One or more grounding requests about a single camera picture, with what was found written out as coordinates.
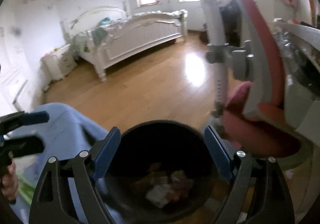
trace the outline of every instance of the pink object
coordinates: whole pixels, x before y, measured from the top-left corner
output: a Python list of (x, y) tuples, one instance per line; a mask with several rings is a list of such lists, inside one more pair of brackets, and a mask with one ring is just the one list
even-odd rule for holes
[(253, 0), (241, 0), (249, 18), (259, 35), (261, 43), (265, 49), (268, 67), (271, 74), (272, 98), (270, 104), (278, 107), (284, 99), (284, 68), (280, 56), (280, 50), (273, 38), (267, 23), (262, 17), (259, 8)]
[(296, 153), (300, 142), (265, 122), (247, 120), (242, 110), (250, 91), (251, 82), (237, 86), (228, 98), (223, 112), (223, 125), (235, 149), (241, 146), (260, 157), (286, 157)]
[(175, 190), (190, 190), (193, 187), (194, 180), (192, 179), (183, 179), (176, 181), (174, 180), (172, 182), (172, 188)]
[(169, 190), (165, 198), (172, 202), (177, 202), (180, 200), (181, 191)]
[[(257, 104), (257, 110), (263, 117), (274, 120), (276, 125), (286, 125), (283, 110), (279, 108), (284, 101), (285, 82), (279, 48), (255, 2), (241, 1), (264, 47), (271, 75), (271, 100), (268, 103)], [(244, 117), (243, 109), (250, 87), (251, 82), (238, 85), (228, 96), (223, 112), (223, 124), (233, 146), (236, 149), (243, 146), (258, 157), (287, 157), (298, 152), (300, 142), (291, 135), (261, 121), (259, 117)]]

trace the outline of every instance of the white bed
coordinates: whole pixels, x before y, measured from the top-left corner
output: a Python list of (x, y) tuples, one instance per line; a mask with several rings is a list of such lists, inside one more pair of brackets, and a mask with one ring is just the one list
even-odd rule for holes
[[(182, 10), (174, 13), (149, 12), (126, 17), (118, 7), (95, 7), (84, 12), (69, 24), (71, 37), (84, 32), (87, 38), (86, 51), (79, 55), (94, 65), (102, 81), (106, 80), (105, 69), (138, 52), (166, 41), (187, 36), (185, 17)], [(91, 29), (106, 17), (116, 21), (106, 26), (108, 35), (96, 46)]]

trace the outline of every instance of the nightstand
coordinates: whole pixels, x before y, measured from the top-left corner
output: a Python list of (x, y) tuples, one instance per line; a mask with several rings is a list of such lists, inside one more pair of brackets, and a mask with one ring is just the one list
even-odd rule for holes
[(77, 66), (69, 49), (70, 44), (42, 57), (42, 61), (47, 66), (53, 80), (63, 79)]

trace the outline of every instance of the wooden floor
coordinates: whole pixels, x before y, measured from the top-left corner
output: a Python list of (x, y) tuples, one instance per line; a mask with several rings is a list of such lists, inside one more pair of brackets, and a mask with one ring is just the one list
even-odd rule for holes
[(155, 119), (199, 129), (213, 109), (215, 95), (206, 51), (199, 34), (192, 32), (186, 42), (177, 39), (108, 68), (103, 83), (83, 61), (49, 88), (45, 100), (68, 104), (106, 129), (117, 126), (123, 132)]

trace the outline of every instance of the blue blanket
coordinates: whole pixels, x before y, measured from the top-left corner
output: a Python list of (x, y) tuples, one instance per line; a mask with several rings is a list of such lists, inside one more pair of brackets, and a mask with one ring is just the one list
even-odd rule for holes
[[(12, 134), (13, 138), (26, 134), (37, 134), (45, 144), (44, 152), (37, 155), (36, 162), (26, 168), (23, 173), (28, 182), (34, 185), (36, 185), (48, 158), (51, 156), (55, 156), (59, 160), (73, 158), (82, 150), (90, 150), (92, 143), (104, 139), (108, 134), (106, 129), (65, 104), (45, 104), (34, 111), (47, 111), (50, 115), (49, 122), (23, 126)], [(69, 179), (69, 185), (78, 218), (81, 222), (88, 223), (73, 179)], [(100, 179), (97, 185), (101, 187), (99, 190), (105, 190), (103, 179)], [(123, 222), (116, 211), (107, 205), (106, 207), (116, 223)], [(12, 206), (12, 209), (24, 223), (28, 220), (29, 205), (21, 197), (18, 197), (17, 203)]]

